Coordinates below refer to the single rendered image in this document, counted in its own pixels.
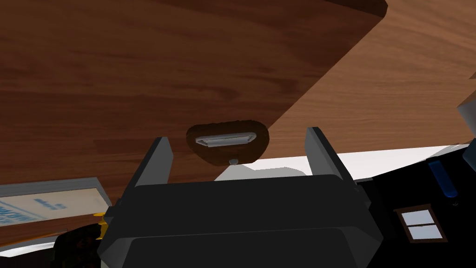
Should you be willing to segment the grey framed wall picture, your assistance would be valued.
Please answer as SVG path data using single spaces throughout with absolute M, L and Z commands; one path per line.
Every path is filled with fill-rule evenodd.
M 104 213 L 111 205 L 96 177 L 0 185 L 0 227 Z

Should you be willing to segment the blue bar-shaped object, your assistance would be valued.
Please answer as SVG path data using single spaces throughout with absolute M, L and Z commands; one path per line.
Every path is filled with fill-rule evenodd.
M 458 196 L 458 191 L 440 161 L 429 162 L 429 167 L 443 194 L 449 198 Z

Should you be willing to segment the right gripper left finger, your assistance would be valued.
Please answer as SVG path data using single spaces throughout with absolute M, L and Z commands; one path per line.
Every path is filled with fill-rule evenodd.
M 173 153 L 168 138 L 156 138 L 134 174 L 134 186 L 166 184 L 172 162 Z

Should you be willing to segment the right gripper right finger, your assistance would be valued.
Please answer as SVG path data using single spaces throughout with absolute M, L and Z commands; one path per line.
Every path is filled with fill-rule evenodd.
M 306 129 L 304 148 L 313 175 L 332 174 L 343 181 L 354 181 L 320 128 Z

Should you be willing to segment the brown framed window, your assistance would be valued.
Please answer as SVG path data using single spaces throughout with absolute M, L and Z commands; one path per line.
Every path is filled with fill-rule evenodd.
M 410 243 L 448 242 L 430 204 L 394 209 Z

